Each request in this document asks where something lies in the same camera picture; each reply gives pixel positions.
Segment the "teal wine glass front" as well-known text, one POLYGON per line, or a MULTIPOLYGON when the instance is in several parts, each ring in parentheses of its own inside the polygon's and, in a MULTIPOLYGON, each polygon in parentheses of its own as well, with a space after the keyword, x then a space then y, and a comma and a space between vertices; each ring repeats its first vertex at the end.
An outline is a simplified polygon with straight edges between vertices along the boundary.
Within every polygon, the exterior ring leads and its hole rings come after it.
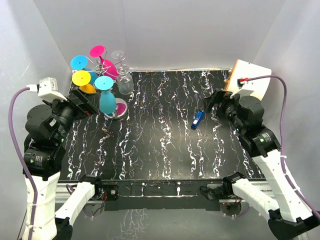
POLYGON ((95 82, 94 86, 101 91, 99 99, 99 110, 107 115, 112 114, 117 107, 116 98, 110 92, 114 85, 114 80, 108 76, 100 76, 95 82))

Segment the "yellow wine glass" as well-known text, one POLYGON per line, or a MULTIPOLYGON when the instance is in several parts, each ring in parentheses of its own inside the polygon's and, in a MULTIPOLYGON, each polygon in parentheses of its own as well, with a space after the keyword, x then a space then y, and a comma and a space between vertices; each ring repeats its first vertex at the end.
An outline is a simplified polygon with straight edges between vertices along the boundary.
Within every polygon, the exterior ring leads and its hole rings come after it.
POLYGON ((90 84, 91 75, 85 70, 79 70, 72 74, 72 83, 79 87, 79 89, 86 94, 95 94, 96 89, 90 84))

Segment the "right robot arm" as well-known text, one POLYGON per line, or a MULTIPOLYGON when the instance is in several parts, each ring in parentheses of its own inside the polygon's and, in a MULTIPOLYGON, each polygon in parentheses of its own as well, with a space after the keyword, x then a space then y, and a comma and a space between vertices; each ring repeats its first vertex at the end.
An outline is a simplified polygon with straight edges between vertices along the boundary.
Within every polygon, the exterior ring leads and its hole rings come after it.
POLYGON ((318 212, 304 203, 295 192, 297 188, 287 181, 289 171, 283 171, 286 165, 281 155, 282 147, 275 134, 263 125, 261 101, 254 96, 216 89, 202 100, 202 104, 206 113, 218 105, 218 115, 236 128, 242 147, 264 174, 274 198, 255 187, 240 172, 223 178, 221 194, 248 202, 265 218, 278 240, 291 240, 318 227, 318 212))

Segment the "blue wine glass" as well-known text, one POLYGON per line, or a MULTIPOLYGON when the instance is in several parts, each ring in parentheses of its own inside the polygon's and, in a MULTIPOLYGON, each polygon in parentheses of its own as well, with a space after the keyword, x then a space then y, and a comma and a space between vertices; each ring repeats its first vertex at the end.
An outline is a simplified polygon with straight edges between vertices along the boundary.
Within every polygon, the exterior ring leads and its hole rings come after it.
POLYGON ((98 75, 93 69, 87 68, 88 58, 85 55, 77 55, 73 57, 70 61, 70 66, 73 70, 76 71, 86 71, 90 74, 91 79, 89 84, 94 85, 95 80, 98 78, 98 75))

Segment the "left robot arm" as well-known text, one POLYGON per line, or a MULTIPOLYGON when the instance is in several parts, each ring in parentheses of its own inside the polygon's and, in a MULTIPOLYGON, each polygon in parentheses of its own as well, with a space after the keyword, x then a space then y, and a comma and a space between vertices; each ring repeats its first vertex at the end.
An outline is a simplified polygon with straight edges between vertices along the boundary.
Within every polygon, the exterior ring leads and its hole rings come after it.
POLYGON ((73 225, 90 199, 103 195, 102 181, 84 175, 59 209, 56 190, 66 153, 65 139, 77 120, 99 111, 99 93, 85 94, 77 87, 65 100, 44 101, 27 113, 23 174, 27 186, 24 240, 69 240, 73 225))

